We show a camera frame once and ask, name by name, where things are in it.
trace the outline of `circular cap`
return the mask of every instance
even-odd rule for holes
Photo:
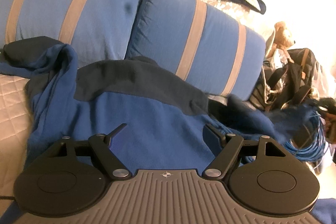
[[[129,172],[126,169],[116,169],[113,171],[112,175],[117,178],[124,178],[128,176]]]
[[[66,171],[54,171],[42,175],[37,185],[48,193],[62,193],[70,190],[76,184],[76,176]]]
[[[204,173],[211,178],[219,177],[222,174],[218,169],[207,169]]]
[[[270,170],[257,177],[258,184],[265,190],[274,193],[285,193],[296,185],[295,178],[284,171]]]

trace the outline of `white circular emblem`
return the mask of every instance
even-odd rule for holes
[[[167,178],[167,177],[170,177],[172,174],[166,171],[161,175],[163,175],[165,178]]]

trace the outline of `blue garment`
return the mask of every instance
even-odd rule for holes
[[[62,136],[86,140],[127,123],[128,130],[113,138],[111,150],[133,174],[137,169],[197,169],[201,173],[215,157],[203,140],[205,124],[246,139],[270,135],[283,142],[291,137],[284,125],[295,127],[312,111],[305,107],[268,118],[242,107],[235,97],[228,106],[218,107],[200,90],[141,57],[96,62],[79,70],[77,66],[72,47],[51,38],[4,46],[0,73],[30,78],[26,93],[34,122],[27,164]],[[314,212],[324,215],[320,207]],[[326,214],[333,219],[331,209]]]

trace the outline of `blue cushion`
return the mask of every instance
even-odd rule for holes
[[[0,0],[0,48],[13,0]],[[15,40],[37,36],[59,39],[72,0],[24,0]],[[79,66],[124,59],[139,0],[87,0],[71,40]]]
[[[176,74],[191,32],[195,7],[196,0],[142,0],[126,57],[149,57]],[[239,73],[233,77],[229,92],[247,100],[261,71],[265,41],[256,32],[242,27],[209,5],[206,6],[203,31],[185,81],[206,93],[225,96],[224,88],[238,55],[241,28],[246,33],[245,45],[243,51],[240,50],[241,60],[236,60],[235,68]]]

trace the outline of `bag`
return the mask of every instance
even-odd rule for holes
[[[288,50],[293,60],[281,60],[284,51],[277,50],[274,56],[264,61],[261,74],[249,102],[257,109],[269,111],[281,109],[287,104],[300,104],[312,94],[312,82],[322,72],[321,65],[308,48]],[[277,59],[284,65],[279,66]]]

